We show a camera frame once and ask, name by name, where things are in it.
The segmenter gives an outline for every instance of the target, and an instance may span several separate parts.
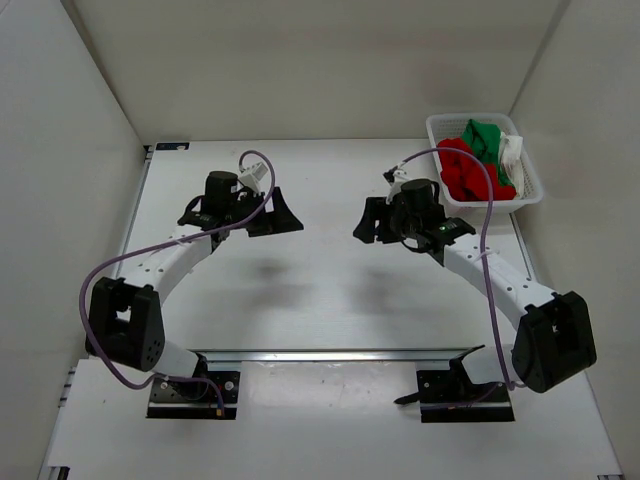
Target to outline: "white object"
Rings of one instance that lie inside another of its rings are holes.
[[[481,123],[493,123],[508,135],[519,135],[518,130],[509,117],[501,113],[453,113],[443,115],[431,115],[427,118],[427,133],[432,147],[437,147],[445,138],[457,138],[462,135],[467,123],[474,119]],[[438,153],[433,154],[438,174],[442,172],[442,164]],[[522,198],[515,200],[501,200],[493,204],[494,213],[512,213],[525,205],[538,203],[542,200],[544,191],[540,179],[536,174],[533,163],[527,155],[526,149],[522,149],[522,167],[524,176],[524,192]],[[487,202],[460,202],[451,197],[449,189],[440,181],[444,197],[443,204],[449,215],[468,212],[472,209],[486,209]]]
[[[444,248],[444,266],[486,296],[479,245],[478,234],[456,238],[453,245]],[[496,307],[506,315],[515,330],[520,324],[520,317],[527,313],[527,305],[539,307],[553,300],[553,290],[520,273],[497,252],[487,254],[487,263]]]
[[[250,188],[255,193],[260,193],[260,180],[269,171],[264,162],[258,162],[249,168],[243,168],[238,175],[238,181],[245,187]]]
[[[500,132],[500,148],[498,158],[500,166],[513,183],[517,192],[517,198],[524,195],[524,171],[522,169],[522,137],[520,135],[507,135]]]
[[[193,225],[178,225],[168,239],[178,240],[196,233],[202,228]],[[173,247],[157,250],[127,272],[124,280],[129,285],[144,287],[151,285],[160,296],[162,305],[171,291],[202,260],[213,253],[218,244],[212,244],[211,237],[202,237],[190,242],[179,243]]]

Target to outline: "cable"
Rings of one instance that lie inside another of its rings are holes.
[[[487,182],[487,190],[489,192],[489,201],[487,202],[487,214],[484,217],[484,223],[482,224],[482,230],[480,232],[480,252],[484,253],[486,251],[487,244],[487,230],[489,229],[489,222],[491,221],[491,214],[493,213],[493,184],[491,183],[491,177],[489,176],[489,172],[487,171],[484,164],[478,160],[476,157],[471,155],[464,150],[460,150],[458,148],[452,147],[434,147],[428,148],[426,150],[422,150],[418,153],[414,153],[408,158],[405,158],[398,164],[398,167],[402,167],[406,165],[411,160],[418,158],[422,155],[426,155],[428,153],[434,152],[454,152],[460,155],[463,155],[467,158],[473,160],[478,166],[480,166],[480,170],[484,175],[484,179]],[[481,255],[482,260],[482,270],[484,273],[484,283],[487,290],[487,301],[489,302],[489,316],[491,317],[491,329],[493,330],[493,339],[496,343],[496,352],[498,354],[498,362],[500,363],[500,370],[502,370],[502,375],[504,377],[505,385],[509,390],[514,390],[517,386],[515,382],[512,382],[509,378],[509,371],[507,370],[507,362],[504,358],[504,352],[502,351],[502,341],[500,340],[500,330],[498,328],[498,314],[496,313],[496,303],[493,297],[493,288],[491,286],[491,275],[489,274],[489,261],[487,260],[486,255]]]
[[[499,383],[493,384],[489,389],[480,395],[478,398],[474,398],[469,400],[468,402],[453,402],[453,403],[439,403],[438,405],[425,405],[420,406],[420,410],[448,410],[450,408],[468,408],[472,407],[474,404],[483,401],[486,398],[489,398],[493,392],[495,392],[498,387],[501,385]]]
[[[96,338],[95,334],[93,333],[93,330],[91,329],[91,324],[89,323],[89,315],[87,314],[86,300],[87,300],[87,291],[89,290],[89,285],[91,284],[91,281],[96,277],[96,275],[98,275],[98,273],[100,273],[105,268],[110,267],[111,265],[114,265],[118,262],[122,262],[123,260],[127,260],[129,258],[137,257],[138,255],[143,255],[145,253],[164,250],[165,248],[173,247],[174,245],[178,245],[179,243],[197,240],[202,237],[215,235],[217,233],[226,232],[228,230],[234,230],[236,228],[240,228],[246,225],[251,220],[253,220],[265,208],[265,206],[267,205],[267,202],[271,199],[271,196],[273,195],[273,190],[275,189],[275,186],[276,186],[276,172],[273,168],[273,165],[271,164],[271,161],[265,155],[258,152],[257,150],[247,150],[246,152],[244,152],[240,156],[240,164],[242,164],[243,159],[248,155],[256,155],[260,157],[262,161],[269,168],[269,173],[271,174],[271,185],[269,186],[269,190],[267,191],[267,194],[265,195],[264,200],[258,206],[258,208],[256,208],[250,215],[248,215],[243,220],[240,220],[239,222],[233,223],[231,225],[225,225],[223,227],[214,228],[213,230],[207,230],[204,232],[199,232],[193,235],[189,235],[189,236],[180,238],[179,240],[170,240],[168,242],[159,243],[157,245],[151,245],[150,247],[145,247],[139,250],[135,250],[133,252],[118,255],[116,257],[113,257],[109,260],[102,262],[100,265],[95,267],[93,270],[91,270],[91,272],[89,272],[87,277],[82,282],[82,286],[80,287],[78,306],[80,310],[80,319],[82,320],[82,326],[84,327],[84,330],[87,334],[87,339],[89,340],[89,343],[93,347],[97,356],[102,360],[102,362],[113,374],[113,376],[116,377],[118,381],[120,381],[120,383],[122,383],[125,387],[128,387],[132,390],[142,390],[147,386],[149,386],[149,384],[151,384],[151,382],[153,382],[153,380],[156,378],[163,378],[163,379],[168,378],[169,381],[179,382],[179,383],[192,383],[192,382],[206,383],[208,386],[213,388],[213,390],[216,392],[216,395],[218,396],[218,408],[224,414],[224,402],[222,400],[222,393],[220,392],[220,389],[218,388],[218,386],[208,378],[174,377],[174,376],[167,376],[167,375],[161,375],[161,374],[153,374],[142,383],[133,383],[130,380],[128,380],[116,368],[116,366],[113,364],[111,359],[107,356],[105,351],[100,346],[100,343],[98,342],[98,339]]]

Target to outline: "black bracket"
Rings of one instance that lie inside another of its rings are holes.
[[[151,386],[147,418],[235,420],[240,394],[240,371],[215,370],[200,375],[213,381],[222,393],[224,416],[216,406],[217,395],[206,389],[205,383],[197,383],[197,389],[184,390],[184,383],[164,382],[156,379]]]
[[[484,345],[449,360],[449,370],[418,370],[418,391],[394,403],[404,406],[419,402],[422,423],[513,421],[507,387],[497,382],[471,383],[464,369],[464,357],[480,348]]]

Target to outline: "joint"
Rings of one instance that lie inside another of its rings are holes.
[[[584,299],[574,292],[554,297],[540,307],[526,307],[512,352],[516,373],[538,393],[590,367],[597,359]]]

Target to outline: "white wall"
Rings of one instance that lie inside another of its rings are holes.
[[[589,304],[589,371],[623,471],[640,478],[640,3],[573,1],[514,118],[547,196],[518,219],[543,276]]]
[[[122,241],[143,157],[60,3],[9,2],[0,14],[0,478],[37,476],[81,351],[77,291]]]
[[[558,0],[75,0],[145,143],[414,138],[508,112]]]

